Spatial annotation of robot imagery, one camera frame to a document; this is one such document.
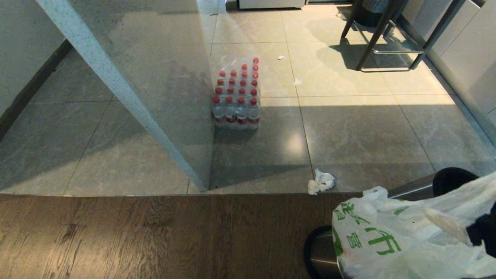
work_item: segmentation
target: metal stool leg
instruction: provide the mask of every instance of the metal stool leg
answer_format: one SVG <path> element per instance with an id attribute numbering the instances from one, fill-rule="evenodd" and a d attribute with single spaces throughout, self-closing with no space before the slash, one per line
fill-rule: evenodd
<path id="1" fill-rule="evenodd" d="M 411 70 L 415 70 L 415 68 L 419 65 L 419 63 L 424 59 L 424 57 L 427 55 L 429 50 L 431 50 L 431 48 L 436 43 L 437 39 L 441 36 L 442 32 L 446 29 L 448 24 L 455 17 L 456 13 L 462 7 L 464 2 L 465 2 L 464 0 L 453 0 L 451 2 L 451 5 L 449 5 L 448 10 L 446 10 L 446 13 L 441 18 L 441 21 L 437 24 L 432 35 L 429 37 L 426 44 L 424 45 L 423 47 L 424 52 L 419 54 L 415 59 L 415 61 L 413 61 L 412 65 L 410 66 Z"/>
<path id="2" fill-rule="evenodd" d="M 382 15 L 379 24 L 377 25 L 377 28 L 375 29 L 375 32 L 372 36 L 372 39 L 369 42 L 369 45 L 367 46 L 367 49 L 365 49 L 364 54 L 362 55 L 362 58 L 360 59 L 360 62 L 357 65 L 357 70 L 360 71 L 362 70 L 362 66 L 364 65 L 365 61 L 367 60 L 367 57 L 369 57 L 370 52 L 374 48 L 375 44 L 379 40 L 380 36 L 383 34 L 384 29 L 386 26 L 389 24 L 389 20 L 393 16 L 394 12 L 398 8 L 398 4 L 401 4 L 401 1 L 391 1 L 389 5 L 386 8 L 386 11 L 384 11 L 384 14 Z"/>
<path id="3" fill-rule="evenodd" d="M 346 22 L 343 33 L 341 33 L 341 38 L 345 38 L 348 34 L 348 31 L 350 30 L 350 27 L 353 24 L 353 21 L 355 20 L 355 17 L 357 16 L 357 13 L 360 10 L 360 6 L 362 5 L 363 1 L 364 0 L 355 0 L 355 2 L 353 3 L 353 10 L 351 11 L 350 18 L 348 18 L 348 21 Z"/>
<path id="4" fill-rule="evenodd" d="M 400 8 L 396 10 L 396 12 L 394 13 L 393 17 L 391 18 L 392 21 L 396 22 L 398 20 L 398 18 L 400 17 L 401 13 L 403 13 L 403 11 L 405 10 L 406 4 L 408 4 L 408 1 L 405 1 L 404 0 L 403 3 L 401 4 Z M 389 34 L 389 32 L 391 31 L 391 28 L 392 27 L 393 27 L 392 24 L 388 24 L 386 30 L 384 31 L 384 37 Z"/>

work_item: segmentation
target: white plastic bag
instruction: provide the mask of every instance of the white plastic bag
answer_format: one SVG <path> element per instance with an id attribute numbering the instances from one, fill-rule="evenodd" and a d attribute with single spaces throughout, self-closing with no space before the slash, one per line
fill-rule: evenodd
<path id="1" fill-rule="evenodd" d="M 496 274 L 496 259 L 465 228 L 496 201 L 496 173 L 433 199 L 387 198 L 375 187 L 336 208 L 334 247 L 353 279 L 461 279 Z"/>

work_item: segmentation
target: wooden floor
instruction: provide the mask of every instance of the wooden floor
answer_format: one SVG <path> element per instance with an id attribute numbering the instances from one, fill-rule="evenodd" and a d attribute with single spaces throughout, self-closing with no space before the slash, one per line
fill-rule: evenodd
<path id="1" fill-rule="evenodd" d="M 306 279 L 306 236 L 357 195 L 3 195 L 0 278 Z"/>

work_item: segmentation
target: crumpled tissue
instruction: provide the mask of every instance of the crumpled tissue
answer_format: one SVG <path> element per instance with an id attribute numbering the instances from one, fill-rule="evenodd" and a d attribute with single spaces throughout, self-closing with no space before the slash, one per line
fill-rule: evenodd
<path id="1" fill-rule="evenodd" d="M 323 192 L 332 187 L 334 187 L 334 176 L 315 169 L 315 180 L 309 181 L 309 194 L 317 196 L 317 192 Z"/>

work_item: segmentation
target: bar stool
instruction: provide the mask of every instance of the bar stool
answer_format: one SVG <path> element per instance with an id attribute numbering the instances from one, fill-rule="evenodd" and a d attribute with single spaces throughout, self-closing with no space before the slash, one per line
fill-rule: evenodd
<path id="1" fill-rule="evenodd" d="M 351 25 L 354 24 L 355 27 L 360 31 L 362 36 L 365 38 L 367 41 L 365 35 L 363 34 L 363 31 L 359 27 L 359 25 L 355 22 L 355 18 L 358 14 L 358 11 L 360 10 L 360 6 L 362 5 L 362 2 L 364 0 L 355 0 L 353 3 L 353 10 L 351 12 L 350 18 L 348 18 L 346 22 L 346 26 L 344 27 L 343 33 L 341 34 L 341 38 L 346 38 L 346 35 L 348 34 L 348 31 L 351 28 Z M 407 53 L 415 53 L 418 54 L 417 58 L 413 61 L 413 63 L 410 65 L 409 69 L 414 70 L 419 63 L 424 59 L 424 57 L 427 55 L 429 50 L 433 47 L 434 43 L 436 43 L 437 39 L 441 36 L 443 31 L 446 29 L 448 24 L 451 22 L 451 20 L 455 17 L 456 13 L 458 10 L 461 8 L 462 4 L 464 3 L 464 0 L 453 0 L 451 4 L 449 5 L 448 9 L 444 13 L 443 17 L 441 18 L 441 21 L 437 24 L 436 28 L 434 29 L 432 35 L 429 37 L 427 42 L 424 44 L 423 47 L 421 47 L 414 39 L 412 39 L 408 34 L 406 34 L 405 31 L 403 31 L 401 28 L 398 27 L 395 21 L 399 18 L 401 15 L 402 11 L 404 10 L 408 0 L 390 0 L 389 4 L 386 7 L 386 10 L 382 14 L 382 17 L 377 25 L 377 28 L 375 29 L 375 32 L 370 39 L 367 48 L 364 51 L 364 54 L 362 55 L 362 58 L 360 59 L 360 62 L 357 65 L 358 71 L 362 70 L 362 66 L 364 65 L 365 61 L 369 57 L 369 54 L 371 51 L 373 51 L 376 54 L 407 54 Z M 409 41 L 413 43 L 413 45 L 417 48 L 416 50 L 411 50 L 411 51 L 404 51 L 404 50 L 399 50 L 399 51 L 380 51 L 375 49 L 375 45 L 381 35 L 384 35 L 384 37 L 387 36 L 389 31 L 391 30 L 392 27 L 396 27 L 402 35 Z"/>

